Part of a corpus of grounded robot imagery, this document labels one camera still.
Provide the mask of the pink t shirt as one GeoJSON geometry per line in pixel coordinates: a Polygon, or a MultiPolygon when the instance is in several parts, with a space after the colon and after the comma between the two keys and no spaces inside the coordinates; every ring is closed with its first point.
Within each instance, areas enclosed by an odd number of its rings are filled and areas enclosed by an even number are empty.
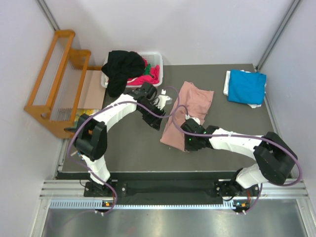
{"type": "Polygon", "coordinates": [[[186,118],[198,118],[203,124],[213,97],[214,91],[199,89],[192,82],[185,81],[180,89],[179,99],[175,101],[172,108],[176,112],[173,117],[168,118],[160,142],[184,151],[184,133],[175,125],[181,126],[186,118]]]}

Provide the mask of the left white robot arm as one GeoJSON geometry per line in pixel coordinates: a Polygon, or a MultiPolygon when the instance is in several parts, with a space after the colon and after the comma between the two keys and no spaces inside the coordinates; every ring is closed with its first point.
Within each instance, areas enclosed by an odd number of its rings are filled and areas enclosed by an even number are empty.
{"type": "Polygon", "coordinates": [[[125,116],[139,111],[143,121],[155,130],[160,130],[162,118],[165,116],[164,107],[172,101],[162,90],[157,95],[157,89],[146,82],[141,87],[130,89],[121,94],[105,109],[89,116],[80,116],[76,127],[77,137],[74,146],[81,159],[85,161],[90,173],[91,189],[102,196],[112,190],[104,154],[108,145],[108,131],[125,116]]]}

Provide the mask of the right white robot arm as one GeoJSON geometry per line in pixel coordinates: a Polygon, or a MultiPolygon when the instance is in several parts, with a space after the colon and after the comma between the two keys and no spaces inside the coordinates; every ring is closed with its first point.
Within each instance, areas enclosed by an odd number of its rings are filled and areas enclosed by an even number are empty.
{"type": "Polygon", "coordinates": [[[229,182],[217,186],[218,194],[224,197],[243,195],[262,183],[283,185],[298,159],[274,132],[264,136],[242,135],[217,126],[204,128],[197,118],[186,119],[181,129],[184,131],[185,151],[210,148],[255,160],[254,165],[239,169],[229,182]]]}

